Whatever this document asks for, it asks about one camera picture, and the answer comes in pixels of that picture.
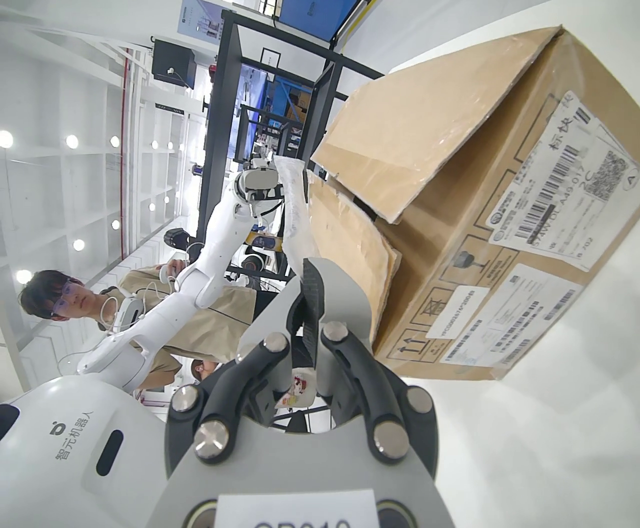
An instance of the white floor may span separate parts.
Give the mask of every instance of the white floor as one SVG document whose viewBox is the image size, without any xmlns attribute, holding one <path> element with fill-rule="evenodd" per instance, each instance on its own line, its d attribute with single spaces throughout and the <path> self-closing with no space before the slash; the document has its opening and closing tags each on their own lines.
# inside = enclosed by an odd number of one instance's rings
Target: white floor
<svg viewBox="0 0 640 528">
<path fill-rule="evenodd" d="M 383 72 L 489 23 L 499 6 L 508 14 L 529 3 L 379 2 L 344 51 Z M 479 38 L 565 24 L 640 101 L 637 6 L 554 0 Z M 636 227 L 504 380 L 418 382 L 435 400 L 436 485 L 458 528 L 640 526 L 639 257 Z"/>
</svg>

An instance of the label sticker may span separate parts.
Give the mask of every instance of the label sticker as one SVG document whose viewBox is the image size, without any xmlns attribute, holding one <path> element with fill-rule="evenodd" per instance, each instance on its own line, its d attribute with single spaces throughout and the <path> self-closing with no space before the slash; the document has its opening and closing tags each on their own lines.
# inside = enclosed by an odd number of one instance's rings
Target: label sticker
<svg viewBox="0 0 640 528">
<path fill-rule="evenodd" d="M 440 362 L 508 369 L 581 291 L 579 284 L 517 264 Z"/>
<path fill-rule="evenodd" d="M 638 165 L 573 92 L 486 219 L 489 242 L 584 271 L 640 205 Z"/>
<path fill-rule="evenodd" d="M 216 528 L 378 526 L 373 490 L 281 495 L 220 495 Z"/>
<path fill-rule="evenodd" d="M 458 286 L 427 332 L 427 337 L 433 339 L 458 337 L 490 291 L 490 288 L 478 286 Z"/>
</svg>

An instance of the window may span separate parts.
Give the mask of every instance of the window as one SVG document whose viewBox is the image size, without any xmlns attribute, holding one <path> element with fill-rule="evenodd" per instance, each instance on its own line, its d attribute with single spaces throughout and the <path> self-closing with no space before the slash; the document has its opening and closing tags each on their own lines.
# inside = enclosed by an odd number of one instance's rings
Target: window
<svg viewBox="0 0 640 528">
<path fill-rule="evenodd" d="M 260 0 L 258 11 L 260 11 L 264 15 L 267 15 L 268 17 L 272 17 L 276 12 L 276 2 L 277 0 Z"/>
</svg>

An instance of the plastic bag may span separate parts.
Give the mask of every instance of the plastic bag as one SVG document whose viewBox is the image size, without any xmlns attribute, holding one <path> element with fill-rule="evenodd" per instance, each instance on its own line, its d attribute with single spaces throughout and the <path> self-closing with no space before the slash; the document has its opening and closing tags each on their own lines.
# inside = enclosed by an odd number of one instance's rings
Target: plastic bag
<svg viewBox="0 0 640 528">
<path fill-rule="evenodd" d="M 302 171 L 305 163 L 301 159 L 274 156 L 276 169 L 284 188 L 284 235 L 282 249 L 294 273 L 302 276 L 302 261 L 319 257 L 309 214 L 305 203 Z"/>
</svg>

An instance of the beige shirt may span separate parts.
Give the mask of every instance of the beige shirt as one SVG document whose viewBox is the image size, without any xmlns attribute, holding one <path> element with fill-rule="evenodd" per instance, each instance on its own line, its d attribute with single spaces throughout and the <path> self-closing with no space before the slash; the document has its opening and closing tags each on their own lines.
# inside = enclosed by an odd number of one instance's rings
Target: beige shirt
<svg viewBox="0 0 640 528">
<path fill-rule="evenodd" d="M 147 311 L 156 306 L 160 298 L 170 294 L 170 286 L 162 284 L 155 266 L 136 269 L 126 274 L 119 286 L 144 298 Z M 107 293 L 115 297 L 118 305 L 124 296 L 119 290 Z M 171 354 L 187 358 L 227 363 L 236 355 L 244 331 L 253 319 L 255 290 L 240 286 L 224 286 L 222 295 L 210 308 L 199 310 L 187 324 L 156 355 L 151 372 L 177 372 L 181 365 Z"/>
</svg>

